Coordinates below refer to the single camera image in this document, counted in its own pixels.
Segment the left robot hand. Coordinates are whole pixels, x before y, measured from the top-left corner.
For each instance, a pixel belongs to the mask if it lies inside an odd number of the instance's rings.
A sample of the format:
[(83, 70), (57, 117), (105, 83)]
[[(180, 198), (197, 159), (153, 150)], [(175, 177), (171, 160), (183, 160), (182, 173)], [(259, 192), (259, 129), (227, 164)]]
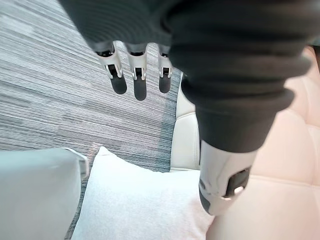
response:
[(156, 43), (195, 106), (200, 140), (199, 195), (223, 214), (246, 188), (258, 149), (294, 93), (285, 81), (304, 75), (303, 49), (320, 34), (317, 0), (62, 0), (116, 90), (125, 84), (113, 41), (131, 58), (136, 97), (144, 98), (142, 52)]

